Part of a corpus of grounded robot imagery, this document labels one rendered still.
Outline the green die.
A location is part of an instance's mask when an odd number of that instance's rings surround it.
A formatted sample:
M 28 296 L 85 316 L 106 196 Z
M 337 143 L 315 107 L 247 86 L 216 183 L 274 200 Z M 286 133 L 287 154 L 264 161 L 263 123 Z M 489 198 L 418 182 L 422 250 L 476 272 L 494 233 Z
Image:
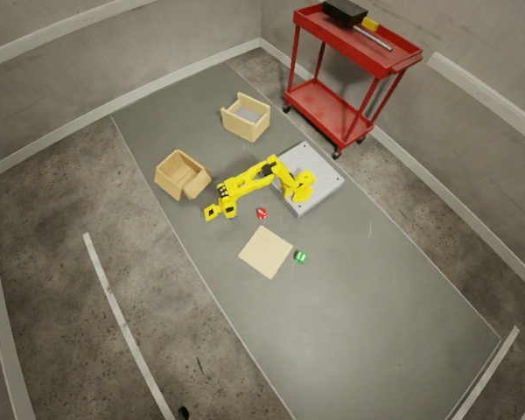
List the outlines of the green die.
M 297 252 L 297 255 L 295 257 L 295 261 L 299 262 L 299 263 L 303 263 L 305 261 L 305 258 L 306 258 L 306 254 L 298 251 Z

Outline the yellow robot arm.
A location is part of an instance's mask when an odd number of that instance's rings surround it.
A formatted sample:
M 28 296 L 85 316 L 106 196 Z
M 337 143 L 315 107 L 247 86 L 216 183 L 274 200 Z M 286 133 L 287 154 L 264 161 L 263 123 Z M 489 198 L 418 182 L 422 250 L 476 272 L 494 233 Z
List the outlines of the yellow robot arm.
M 275 155 L 268 157 L 267 161 L 262 161 L 260 164 L 249 168 L 243 174 L 224 181 L 225 184 L 217 185 L 220 195 L 219 201 L 222 203 L 226 214 L 235 211 L 235 206 L 231 198 L 237 200 L 246 193 L 267 186 L 275 176 L 281 179 L 280 190 L 285 198 L 295 193 L 292 198 L 293 203 L 304 202 L 309 199 L 310 194 L 313 193 L 311 184 L 314 177 L 307 170 L 293 177 L 290 170 Z M 263 172 L 265 178 L 251 180 L 260 171 Z M 245 184 L 238 189 L 242 183 Z

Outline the beige flat mat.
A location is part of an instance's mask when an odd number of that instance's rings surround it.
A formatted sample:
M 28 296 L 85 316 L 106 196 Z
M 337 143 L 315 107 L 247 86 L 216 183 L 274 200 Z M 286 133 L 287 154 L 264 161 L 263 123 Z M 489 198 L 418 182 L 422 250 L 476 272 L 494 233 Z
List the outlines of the beige flat mat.
M 291 249 L 288 242 L 261 225 L 238 256 L 271 280 Z

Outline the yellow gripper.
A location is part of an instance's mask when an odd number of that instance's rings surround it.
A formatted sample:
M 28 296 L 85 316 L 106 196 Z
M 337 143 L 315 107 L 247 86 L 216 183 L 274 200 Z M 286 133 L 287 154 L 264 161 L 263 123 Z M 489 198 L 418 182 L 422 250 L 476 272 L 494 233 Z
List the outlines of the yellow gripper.
M 236 211 L 236 204 L 235 204 L 236 200 L 233 199 L 233 198 L 231 198 L 231 199 L 233 201 L 234 209 Z M 226 214 L 221 203 L 218 206 L 215 206 L 215 204 L 212 204 L 211 206 L 206 208 L 204 211 L 205 211 L 205 215 L 206 215 L 206 221 L 210 221 L 212 218 L 218 216 L 217 213 L 220 213 L 220 212 L 223 212 L 226 215 L 227 218 L 234 218 L 236 216 L 235 211 Z

